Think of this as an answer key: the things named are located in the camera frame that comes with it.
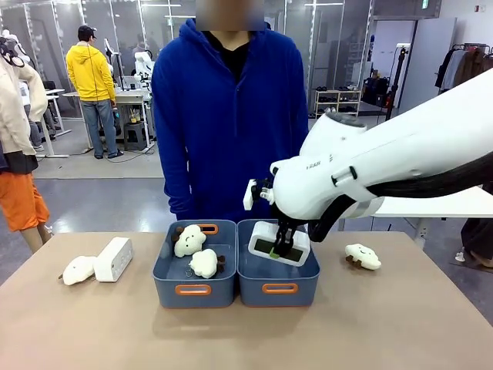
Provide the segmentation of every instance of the white shelving unit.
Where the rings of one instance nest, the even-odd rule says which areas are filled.
[[[335,101],[331,102],[321,102],[321,96],[326,96],[329,99]],[[323,113],[319,113],[319,109],[325,109],[327,107],[335,107],[336,112],[351,114],[353,116],[357,116],[360,111],[360,101],[361,101],[361,90],[327,90],[327,91],[317,91],[315,95],[315,115],[316,117],[322,116]],[[341,112],[340,108],[342,106],[353,106],[356,111],[355,112]]]

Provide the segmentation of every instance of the person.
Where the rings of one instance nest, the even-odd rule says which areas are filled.
[[[115,86],[106,57],[94,46],[94,29],[81,25],[79,42],[67,53],[69,78],[79,93],[82,114],[89,128],[94,157],[102,159],[102,142],[99,138],[99,119],[105,133],[108,158],[122,156],[116,147],[116,130],[112,108],[116,107]]]
[[[483,184],[483,190],[493,194],[493,183]],[[493,268],[493,220],[469,218],[461,230],[464,249],[484,267]]]
[[[28,84],[24,81],[19,81],[18,87],[21,90],[22,104],[24,104],[24,111],[26,116],[28,117],[29,126],[31,127],[31,142],[32,147],[36,152],[42,152],[45,150],[43,145],[41,144],[41,134],[39,133],[39,127],[36,122],[32,122],[29,118],[29,113],[31,112],[31,100],[29,99],[29,87]]]
[[[25,114],[19,79],[27,82],[30,113],[41,120],[48,105],[39,74],[3,44],[0,58],[0,208],[10,231],[20,231],[32,253],[50,238],[49,210],[36,189],[32,171],[38,167],[29,141],[31,128]]]
[[[154,66],[164,190],[178,220],[270,218],[267,202],[243,209],[249,179],[299,155],[308,133],[301,54],[263,19],[251,20],[255,3],[207,2]]]

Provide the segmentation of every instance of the door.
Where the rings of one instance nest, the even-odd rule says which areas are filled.
[[[438,87],[434,83],[438,68],[452,47],[456,22],[456,18],[418,21],[399,113],[413,109],[438,95]]]

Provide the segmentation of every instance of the jacket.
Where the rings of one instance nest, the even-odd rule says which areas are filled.
[[[87,42],[79,42],[70,48],[67,70],[81,100],[115,100],[115,86],[106,57]]]
[[[181,219],[270,217],[243,209],[249,179],[296,156],[308,133],[300,52],[280,33],[252,32],[240,82],[188,19],[159,54],[153,106],[170,210]]]
[[[0,58],[0,142],[3,153],[22,152],[31,156],[36,154],[36,151],[29,141],[31,128],[22,104],[19,79],[25,80],[29,86],[29,117],[33,122],[41,121],[42,114],[48,106],[39,74],[28,64],[22,68],[13,67]]]
[[[485,71],[484,60],[485,54],[480,49],[466,52],[455,73],[454,87],[481,75]]]

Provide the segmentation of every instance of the orange shorts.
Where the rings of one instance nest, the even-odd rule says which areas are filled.
[[[49,219],[31,174],[0,173],[0,208],[12,232],[31,229]]]

